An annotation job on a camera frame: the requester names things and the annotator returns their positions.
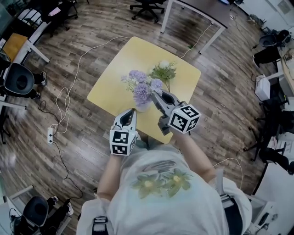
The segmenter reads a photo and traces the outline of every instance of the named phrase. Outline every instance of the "shoulder strap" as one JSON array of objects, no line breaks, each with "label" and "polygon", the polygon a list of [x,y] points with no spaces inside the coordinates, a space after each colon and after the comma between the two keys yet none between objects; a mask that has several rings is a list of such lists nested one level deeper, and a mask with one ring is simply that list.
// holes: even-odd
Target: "shoulder strap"
[{"label": "shoulder strap", "polygon": [[226,220],[228,222],[230,235],[241,235],[243,230],[243,221],[235,199],[225,194],[223,188],[224,168],[216,170],[216,191],[219,193],[222,205],[225,210]]},{"label": "shoulder strap", "polygon": [[98,216],[94,218],[92,235],[108,235],[106,224],[108,219],[106,216]]}]

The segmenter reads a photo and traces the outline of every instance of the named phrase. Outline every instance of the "power strip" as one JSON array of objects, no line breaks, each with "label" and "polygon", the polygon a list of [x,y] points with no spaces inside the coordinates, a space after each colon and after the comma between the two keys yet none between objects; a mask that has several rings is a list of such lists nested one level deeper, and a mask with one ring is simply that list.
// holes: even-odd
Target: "power strip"
[{"label": "power strip", "polygon": [[47,142],[48,144],[53,144],[53,128],[51,127],[48,127]]}]

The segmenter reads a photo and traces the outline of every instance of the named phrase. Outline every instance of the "white t-shirt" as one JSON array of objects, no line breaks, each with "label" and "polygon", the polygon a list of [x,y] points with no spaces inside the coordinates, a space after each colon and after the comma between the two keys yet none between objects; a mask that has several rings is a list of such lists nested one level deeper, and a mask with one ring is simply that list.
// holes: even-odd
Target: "white t-shirt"
[{"label": "white t-shirt", "polygon": [[[125,157],[119,190],[111,202],[84,203],[77,235],[91,235],[97,216],[107,216],[109,235],[228,235],[214,180],[207,184],[174,150]],[[224,178],[223,186],[238,204],[244,233],[251,221],[251,204],[234,182]]]}]

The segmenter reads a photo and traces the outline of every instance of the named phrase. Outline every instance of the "wooden floor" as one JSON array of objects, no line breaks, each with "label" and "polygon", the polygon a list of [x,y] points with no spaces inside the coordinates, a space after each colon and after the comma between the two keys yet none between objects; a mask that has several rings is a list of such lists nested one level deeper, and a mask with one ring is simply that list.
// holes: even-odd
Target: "wooden floor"
[{"label": "wooden floor", "polygon": [[[177,56],[182,56],[193,45],[209,21],[189,9],[174,5],[164,34],[160,33],[163,15],[154,24],[147,14],[144,18],[131,20],[137,11],[131,11],[133,0],[89,0],[90,5],[79,0],[78,19],[68,21],[69,31],[59,28],[53,38],[44,35],[37,48],[50,58],[45,64],[31,53],[25,66],[33,72],[47,72],[48,85],[39,87],[46,110],[60,117],[55,99],[63,87],[70,87],[77,71],[80,56],[89,48],[103,44],[117,36],[137,36],[158,45]],[[272,68],[257,70],[252,63],[250,50],[261,31],[247,22],[247,17],[237,7],[231,14],[230,27],[207,49],[203,55],[198,51],[217,31],[211,26],[200,39],[196,48],[184,58],[202,75],[190,103],[203,114],[192,137],[208,155],[213,164],[228,157],[237,158],[243,169],[243,190],[250,194],[255,188],[264,164],[251,162],[253,152],[242,149],[254,143],[248,127],[257,129],[255,116],[261,116],[259,100],[254,94],[256,76],[272,72]],[[82,199],[73,199],[73,220],[66,234],[75,234],[77,216],[86,200],[93,198],[92,190],[97,187],[109,156],[108,132],[114,117],[87,101],[91,88],[107,65],[125,45],[127,39],[116,39],[104,47],[92,50],[82,60],[79,74],[71,91],[70,120],[65,134],[56,134],[55,142],[70,171],[70,177],[84,192]],[[64,110],[63,100],[58,104]],[[27,106],[27,110],[9,109],[6,128],[12,134],[7,145],[0,146],[0,167],[7,194],[28,186],[44,197],[57,195],[63,201],[79,196],[79,191],[68,180],[66,169],[61,163],[58,149],[47,144],[47,128],[56,123],[54,117],[38,110],[38,101],[10,98],[10,101]],[[226,161],[226,176],[240,185],[241,172],[236,161]]]}]

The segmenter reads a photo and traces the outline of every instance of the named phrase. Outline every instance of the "white cable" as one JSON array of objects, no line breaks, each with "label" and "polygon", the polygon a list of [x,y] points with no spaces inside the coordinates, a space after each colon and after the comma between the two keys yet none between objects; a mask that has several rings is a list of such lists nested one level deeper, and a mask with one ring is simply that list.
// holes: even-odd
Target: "white cable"
[{"label": "white cable", "polygon": [[240,184],[240,189],[242,188],[242,182],[243,182],[243,171],[242,171],[242,167],[241,167],[241,165],[240,165],[240,163],[239,163],[239,161],[237,160],[237,159],[235,159],[235,158],[227,158],[226,160],[228,160],[228,159],[232,159],[232,160],[236,160],[237,162],[238,162],[238,164],[239,164],[239,167],[240,167],[240,169],[241,169],[241,176],[242,176],[242,179],[241,179],[241,184]]},{"label": "white cable", "polygon": [[[114,39],[109,40],[107,43],[111,42],[112,40],[118,39],[118,38],[130,39],[130,38],[128,38],[128,37],[118,36],[118,37],[116,37],[116,38],[114,38]],[[52,124],[52,125],[50,126],[50,127],[55,126],[55,130],[56,130],[56,132],[57,132],[57,129],[56,129],[57,126],[58,126],[58,125],[59,125],[59,124],[65,119],[65,117],[66,117],[67,114],[68,114],[68,122],[69,122],[69,117],[70,117],[69,112],[68,112],[68,107],[69,107],[69,104],[70,104],[69,93],[71,92],[71,90],[72,90],[72,88],[73,88],[73,86],[74,86],[74,84],[75,84],[75,81],[76,81],[76,79],[77,79],[78,72],[79,72],[79,63],[80,63],[82,57],[83,57],[85,54],[87,54],[90,50],[95,49],[95,48],[100,47],[100,46],[104,46],[104,45],[106,45],[107,43],[104,43],[104,44],[99,45],[99,46],[92,47],[91,49],[89,49],[86,53],[84,53],[84,54],[80,57],[79,62],[78,62],[78,70],[77,70],[77,73],[76,73],[76,75],[75,75],[75,77],[74,77],[74,81],[73,81],[73,84],[72,84],[71,88],[68,90],[67,87],[64,87],[64,88],[62,88],[62,90],[60,91],[60,93],[59,93],[59,95],[58,95],[58,97],[56,98],[56,101],[55,101],[55,103],[56,103],[56,105],[57,105],[57,107],[58,107],[58,110],[59,110],[59,112],[60,112],[60,115],[61,115],[61,117],[60,117],[60,121],[59,121],[58,124]],[[59,96],[61,95],[61,93],[62,93],[63,90],[66,90],[67,93],[68,93],[68,95],[66,96],[66,98],[65,98],[65,100],[64,100],[64,105],[65,105],[65,114],[64,114],[64,116],[62,115],[62,112],[61,112],[61,109],[59,108],[59,105],[57,104],[57,100],[58,100],[58,98],[59,98]],[[66,129],[65,129],[65,131],[64,131],[64,132],[57,132],[57,133],[60,133],[60,134],[66,133],[66,131],[68,130],[68,122],[67,122],[67,124],[66,124]]]},{"label": "white cable", "polygon": [[189,50],[187,50],[187,51],[185,52],[185,54],[181,57],[181,59],[184,58],[185,55],[186,55],[189,51],[193,50],[193,48],[196,46],[196,44],[198,43],[198,41],[199,41],[199,40],[201,39],[201,37],[205,34],[206,30],[204,30],[203,34],[198,38],[198,40],[197,40],[197,42],[195,43],[195,45],[194,45],[191,49],[189,49]]}]

